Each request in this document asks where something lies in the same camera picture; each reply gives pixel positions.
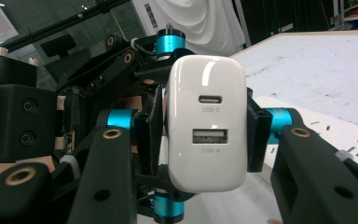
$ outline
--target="black cable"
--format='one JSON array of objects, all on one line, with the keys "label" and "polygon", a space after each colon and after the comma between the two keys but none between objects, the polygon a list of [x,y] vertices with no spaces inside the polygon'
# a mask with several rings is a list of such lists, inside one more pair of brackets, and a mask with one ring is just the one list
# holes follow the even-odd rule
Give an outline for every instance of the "black cable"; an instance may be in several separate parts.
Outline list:
[{"label": "black cable", "polygon": [[289,0],[290,7],[291,7],[291,14],[292,14],[292,20],[293,20],[293,28],[294,31],[298,29],[298,18],[297,18],[297,4],[295,0]]},{"label": "black cable", "polygon": [[277,29],[277,32],[278,33],[281,33],[282,30],[281,30],[281,23],[279,21],[279,16],[278,16],[278,11],[277,11],[277,1],[276,0],[271,0],[271,4],[272,4],[272,7],[274,9],[274,21],[276,23],[276,25],[278,25],[278,27],[276,27]]},{"label": "black cable", "polygon": [[302,17],[304,22],[304,27],[301,31],[310,31],[311,24],[308,19],[310,19],[310,3],[308,3],[306,6],[304,3],[301,3],[301,11],[302,11]]},{"label": "black cable", "polygon": [[262,5],[263,5],[263,13],[264,13],[264,24],[266,26],[266,37],[269,37],[270,36],[270,33],[269,33],[269,26],[267,24],[267,12],[266,12],[266,5],[264,4],[264,0],[261,1]]},{"label": "black cable", "polygon": [[142,46],[140,46],[139,44],[135,44],[135,47],[140,50],[142,53],[150,55],[150,56],[155,56],[156,52],[155,51],[148,51],[146,49],[144,49]]},{"label": "black cable", "polygon": [[274,11],[274,6],[272,3],[272,0],[268,1],[268,9],[270,11],[270,14],[272,15],[272,20],[271,20],[271,25],[272,25],[272,33],[275,35],[276,31],[277,31],[277,22],[275,19],[275,11]]},{"label": "black cable", "polygon": [[324,13],[324,19],[325,19],[325,21],[326,21],[327,30],[329,30],[329,29],[330,29],[330,26],[328,25],[328,19],[327,19],[327,16],[326,16],[326,12],[325,12],[325,10],[324,10],[324,3],[323,3],[322,1],[319,1],[319,2],[321,3],[322,11],[323,11],[323,13]]},{"label": "black cable", "polygon": [[7,48],[9,51],[20,49],[27,45],[34,43],[35,41],[41,40],[48,36],[54,35],[59,31],[69,28],[73,25],[81,23],[85,20],[100,15],[105,10],[110,8],[118,7],[124,3],[130,2],[130,0],[107,0],[103,1],[103,4],[97,4],[97,6],[84,10],[82,13],[76,13],[75,15],[68,17],[62,21],[58,21],[45,28],[29,33],[25,36],[14,37],[13,40],[4,43],[1,47]]},{"label": "black cable", "polygon": [[57,157],[55,153],[51,153],[51,158],[54,160],[54,162],[60,164],[60,159]]}]

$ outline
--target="white wall charger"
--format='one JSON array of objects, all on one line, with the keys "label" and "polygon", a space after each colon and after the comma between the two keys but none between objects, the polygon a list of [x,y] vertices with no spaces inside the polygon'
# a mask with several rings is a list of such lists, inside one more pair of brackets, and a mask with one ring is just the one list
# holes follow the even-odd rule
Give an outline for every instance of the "white wall charger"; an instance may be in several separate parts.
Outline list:
[{"label": "white wall charger", "polygon": [[242,66],[227,57],[185,56],[173,65],[167,91],[172,183],[193,193],[239,187],[247,167]]}]

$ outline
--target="brass screw hole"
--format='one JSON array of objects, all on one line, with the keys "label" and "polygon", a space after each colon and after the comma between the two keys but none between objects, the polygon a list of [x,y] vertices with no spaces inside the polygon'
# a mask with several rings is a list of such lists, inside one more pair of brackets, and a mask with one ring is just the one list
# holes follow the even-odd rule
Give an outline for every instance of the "brass screw hole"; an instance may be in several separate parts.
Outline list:
[{"label": "brass screw hole", "polygon": [[115,43],[115,39],[111,36],[109,39],[107,39],[107,45],[111,46],[113,43]]},{"label": "brass screw hole", "polygon": [[294,128],[291,131],[292,131],[292,134],[297,135],[299,137],[310,137],[310,133],[305,129]]},{"label": "brass screw hole", "polygon": [[36,169],[31,166],[27,166],[11,173],[5,180],[5,184],[8,186],[17,186],[27,182],[36,175]]},{"label": "brass screw hole", "polygon": [[131,55],[130,54],[126,54],[126,57],[124,57],[124,62],[125,63],[129,63],[131,61]]},{"label": "brass screw hole", "polygon": [[111,129],[103,133],[103,137],[106,139],[114,139],[121,136],[121,130]]}]

